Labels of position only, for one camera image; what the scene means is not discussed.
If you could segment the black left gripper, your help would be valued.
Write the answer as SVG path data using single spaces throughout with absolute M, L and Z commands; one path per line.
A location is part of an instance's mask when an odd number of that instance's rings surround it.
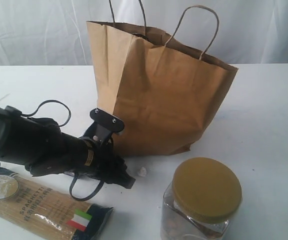
M 125 160 L 114 153 L 112 136 L 100 146 L 90 135 L 91 125 L 79 138 L 53 131 L 46 153 L 29 163 L 28 171 L 34 177 L 72 173 L 131 189 L 136 179 L 127 173 Z

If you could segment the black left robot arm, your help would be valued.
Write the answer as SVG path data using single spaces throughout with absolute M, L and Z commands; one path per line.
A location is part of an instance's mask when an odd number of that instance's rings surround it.
M 75 137 L 52 118 L 23 117 L 16 108 L 0 108 L 0 162 L 22 165 L 34 177 L 78 174 L 131 189 L 135 179 L 114 152 L 112 138 L 124 130 L 124 122 L 99 108 L 89 116 L 93 123 Z

